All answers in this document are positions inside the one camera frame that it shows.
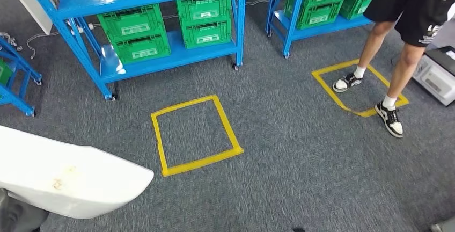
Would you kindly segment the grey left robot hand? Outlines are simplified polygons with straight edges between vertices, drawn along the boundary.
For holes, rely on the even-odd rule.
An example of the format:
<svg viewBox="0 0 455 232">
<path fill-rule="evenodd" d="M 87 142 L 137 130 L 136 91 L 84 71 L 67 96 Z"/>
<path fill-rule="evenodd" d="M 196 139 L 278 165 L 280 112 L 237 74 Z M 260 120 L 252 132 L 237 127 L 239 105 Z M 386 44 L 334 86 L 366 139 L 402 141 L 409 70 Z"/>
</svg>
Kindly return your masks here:
<svg viewBox="0 0 455 232">
<path fill-rule="evenodd" d="M 1 189 L 1 232 L 40 231 L 48 216 L 48 211 L 12 198 Z"/>
</svg>

